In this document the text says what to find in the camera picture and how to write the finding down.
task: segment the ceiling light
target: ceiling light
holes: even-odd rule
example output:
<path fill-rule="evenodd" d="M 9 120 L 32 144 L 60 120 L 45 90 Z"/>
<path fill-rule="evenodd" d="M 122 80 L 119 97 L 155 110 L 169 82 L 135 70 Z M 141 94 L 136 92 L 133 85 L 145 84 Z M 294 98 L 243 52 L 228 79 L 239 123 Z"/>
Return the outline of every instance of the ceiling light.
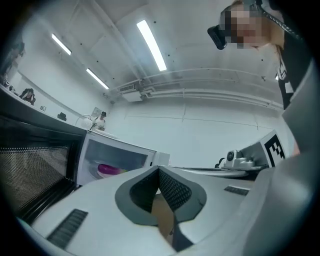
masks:
<path fill-rule="evenodd" d="M 87 68 L 86 71 L 87 71 L 95 80 L 97 80 L 100 85 L 102 85 L 102 86 L 103 86 L 104 88 L 106 88 L 107 90 L 109 89 L 109 87 L 108 87 L 104 82 L 102 82 L 102 81 L 100 80 L 100 78 L 97 77 L 97 76 L 95 75 L 95 73 L 93 73 L 93 72 L 90 70 L 90 68 Z"/>
<path fill-rule="evenodd" d="M 54 34 L 52 34 L 52 39 L 56 41 L 56 43 L 60 45 L 61 48 L 64 49 L 67 54 L 71 55 L 71 51 Z"/>
<path fill-rule="evenodd" d="M 137 24 L 138 29 L 140 30 L 146 44 L 149 46 L 149 49 L 154 57 L 156 64 L 160 71 L 167 70 L 164 58 L 162 58 L 161 52 L 157 45 L 157 42 L 152 34 L 147 22 L 145 20 Z"/>

